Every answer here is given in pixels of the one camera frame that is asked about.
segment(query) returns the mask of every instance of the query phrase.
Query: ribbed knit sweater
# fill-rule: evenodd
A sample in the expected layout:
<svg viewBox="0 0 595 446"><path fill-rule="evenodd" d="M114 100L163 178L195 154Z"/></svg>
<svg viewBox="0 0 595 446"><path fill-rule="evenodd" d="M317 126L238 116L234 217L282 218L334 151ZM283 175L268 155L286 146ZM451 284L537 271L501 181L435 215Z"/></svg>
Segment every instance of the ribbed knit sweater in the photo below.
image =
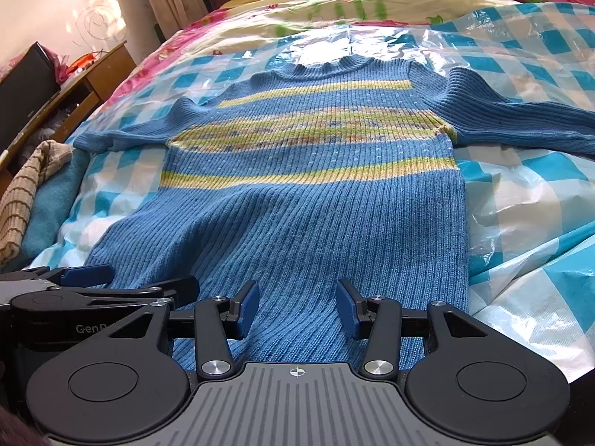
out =
<svg viewBox="0 0 595 446"><path fill-rule="evenodd" d="M157 194L114 223L87 263L114 287L193 274L200 296L249 279L261 304L237 359L356 362L334 288L404 307L467 307L465 186L453 143L493 141L595 152L595 113L513 103L474 72L448 80L415 62L359 56L287 65L233 84L204 105L181 98L159 120L85 132L95 153L166 143ZM402 367L421 356L402 348ZM193 366L192 342L175 357Z"/></svg>

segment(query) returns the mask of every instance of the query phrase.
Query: teal sweater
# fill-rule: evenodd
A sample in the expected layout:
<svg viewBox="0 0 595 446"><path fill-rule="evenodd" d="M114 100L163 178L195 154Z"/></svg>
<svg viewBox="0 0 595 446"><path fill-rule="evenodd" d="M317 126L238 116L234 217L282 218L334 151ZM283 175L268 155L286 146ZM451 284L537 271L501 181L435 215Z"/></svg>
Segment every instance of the teal sweater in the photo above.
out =
<svg viewBox="0 0 595 446"><path fill-rule="evenodd" d="M166 143L161 185L113 224L87 262L111 263L115 287L194 274L201 297L248 279L261 305L237 358L356 362L340 330L337 279L424 308L467 307L465 189L452 146L477 141L595 152L595 114L513 103L477 74L359 56L288 65L233 84L160 120L85 132L100 153ZM193 366L193 343L175 357ZM421 356L402 348L402 366Z"/></svg>

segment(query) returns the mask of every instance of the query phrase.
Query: white wall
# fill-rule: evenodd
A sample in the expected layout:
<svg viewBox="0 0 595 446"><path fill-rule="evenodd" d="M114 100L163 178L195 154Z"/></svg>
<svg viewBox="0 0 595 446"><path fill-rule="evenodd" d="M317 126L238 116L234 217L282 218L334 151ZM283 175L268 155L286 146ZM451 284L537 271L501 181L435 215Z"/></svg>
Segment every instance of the white wall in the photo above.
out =
<svg viewBox="0 0 595 446"><path fill-rule="evenodd" d="M71 63L122 40L138 64L159 46L148 0L0 0L0 64L35 41Z"/></svg>

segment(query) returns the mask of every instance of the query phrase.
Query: wooden desk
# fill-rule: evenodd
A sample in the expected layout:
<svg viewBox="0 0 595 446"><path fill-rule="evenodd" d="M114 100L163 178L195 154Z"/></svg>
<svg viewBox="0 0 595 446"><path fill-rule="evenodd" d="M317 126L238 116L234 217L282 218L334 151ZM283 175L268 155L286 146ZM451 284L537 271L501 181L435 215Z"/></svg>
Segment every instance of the wooden desk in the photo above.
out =
<svg viewBox="0 0 595 446"><path fill-rule="evenodd" d="M90 67L79 74L68 87L55 94L46 105L25 124L25 127L0 155L0 195L13 178L8 165L19 154L23 145L31 135L48 121L65 105L74 103L76 108L60 124L52 139L64 142L70 134L99 107L109 99L116 87L120 85L135 68L135 62L124 47L126 41L118 44L108 53L97 59Z"/></svg>

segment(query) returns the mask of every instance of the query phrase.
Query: folded blue garment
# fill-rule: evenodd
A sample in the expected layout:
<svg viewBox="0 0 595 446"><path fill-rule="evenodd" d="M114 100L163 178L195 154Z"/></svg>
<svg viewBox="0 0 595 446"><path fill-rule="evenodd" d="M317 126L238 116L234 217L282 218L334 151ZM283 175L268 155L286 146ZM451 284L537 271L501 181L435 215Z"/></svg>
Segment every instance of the folded blue garment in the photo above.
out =
<svg viewBox="0 0 595 446"><path fill-rule="evenodd" d="M22 269L39 253L54 244L58 230L68 217L78 194L89 159L86 152L73 149L70 162L38 188L21 250L2 268L2 273Z"/></svg>

